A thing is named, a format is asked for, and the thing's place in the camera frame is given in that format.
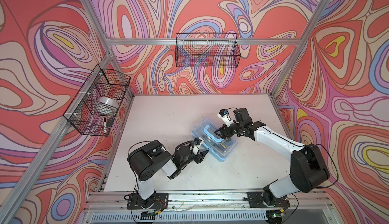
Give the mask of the blue plastic tool box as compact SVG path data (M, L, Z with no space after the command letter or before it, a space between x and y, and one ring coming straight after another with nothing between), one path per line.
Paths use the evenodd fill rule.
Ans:
M224 162L238 145L237 138L224 140L215 134L221 125L208 117L202 117L193 126L193 138L202 139L202 147L209 151L219 162Z

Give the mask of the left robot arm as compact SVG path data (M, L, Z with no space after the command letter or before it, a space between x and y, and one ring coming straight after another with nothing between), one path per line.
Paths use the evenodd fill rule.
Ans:
M168 194L163 193L162 197L158 197L153 176L161 170L169 179L174 179L190 163L202 163L209 150L203 146L202 138L179 144L173 154L158 140L143 143L144 146L128 152L127 156L127 162L136 179L134 193L128 199L128 209L147 209L157 203L164 209L168 205Z

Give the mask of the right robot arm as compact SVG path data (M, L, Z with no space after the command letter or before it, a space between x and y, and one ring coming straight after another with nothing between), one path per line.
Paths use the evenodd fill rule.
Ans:
M330 172L318 145L293 141L271 130L263 122L254 122L246 108L235 108L234 120L228 109L221 109L217 116L223 121L222 127L215 131L217 136L224 140L234 135L250 138L270 147L290 163L288 176L263 188L259 197L263 205L274 207L287 195L325 188L322 184L330 178Z

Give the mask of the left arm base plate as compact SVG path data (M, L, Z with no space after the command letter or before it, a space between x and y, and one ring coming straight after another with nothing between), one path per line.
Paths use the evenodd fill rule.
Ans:
M164 210L168 207L168 193L154 193L146 200L135 192L124 196L128 210Z

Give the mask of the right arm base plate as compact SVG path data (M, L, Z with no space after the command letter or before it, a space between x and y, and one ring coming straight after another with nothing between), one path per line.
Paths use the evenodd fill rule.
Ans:
M290 207L287 196L276 198L270 192L247 192L244 200L248 201L251 208L288 209Z

